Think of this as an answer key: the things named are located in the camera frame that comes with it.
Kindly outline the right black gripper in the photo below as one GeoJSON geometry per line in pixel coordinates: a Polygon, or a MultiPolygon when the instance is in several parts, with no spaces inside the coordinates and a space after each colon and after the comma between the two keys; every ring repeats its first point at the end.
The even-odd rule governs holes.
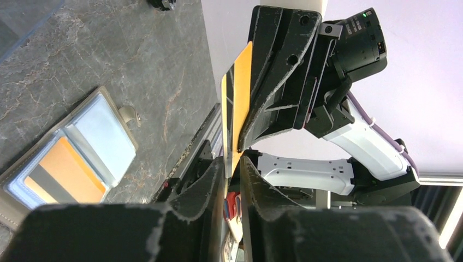
{"type": "Polygon", "coordinates": [[[239,151],[255,141],[304,127],[317,138],[354,122],[343,105],[352,83],[387,66],[387,47],[373,7],[343,20],[329,48],[315,51],[314,76],[294,72],[306,55],[321,13],[255,6],[248,39],[252,42],[250,108],[238,139],[239,151]]]}

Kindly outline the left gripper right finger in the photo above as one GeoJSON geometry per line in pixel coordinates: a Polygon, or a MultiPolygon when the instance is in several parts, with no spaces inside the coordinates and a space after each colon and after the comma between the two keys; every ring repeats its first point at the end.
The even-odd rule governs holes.
{"type": "Polygon", "coordinates": [[[245,260],[300,261],[290,214],[306,209],[264,180],[249,157],[239,166],[245,260]]]}

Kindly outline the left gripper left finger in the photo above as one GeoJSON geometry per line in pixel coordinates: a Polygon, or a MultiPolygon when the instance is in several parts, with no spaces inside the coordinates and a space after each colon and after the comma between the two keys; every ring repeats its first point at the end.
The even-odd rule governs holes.
{"type": "Polygon", "coordinates": [[[202,177],[169,201],[155,261],[219,261],[225,164],[215,158],[202,177]]]}

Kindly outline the orange striped credit card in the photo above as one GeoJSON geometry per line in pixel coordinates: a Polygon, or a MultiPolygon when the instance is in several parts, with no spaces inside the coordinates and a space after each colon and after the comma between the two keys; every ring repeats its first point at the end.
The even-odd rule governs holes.
{"type": "Polygon", "coordinates": [[[99,203],[106,192],[66,137],[56,141],[24,184],[47,204],[99,203]]]}

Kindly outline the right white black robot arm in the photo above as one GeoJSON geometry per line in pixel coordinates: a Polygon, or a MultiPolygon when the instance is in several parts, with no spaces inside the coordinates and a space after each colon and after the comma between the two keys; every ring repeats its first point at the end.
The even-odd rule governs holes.
{"type": "Polygon", "coordinates": [[[351,93],[352,84],[387,66],[387,47],[373,8],[349,18],[323,21],[317,11],[254,7],[247,50],[250,79],[239,99],[233,65],[229,106],[244,109],[230,124],[234,159],[251,159],[271,185],[319,189],[359,205],[389,203],[417,189],[419,173],[400,139],[392,139],[351,93]],[[252,150],[261,140],[291,130],[332,142],[348,159],[309,160],[252,150]]]}

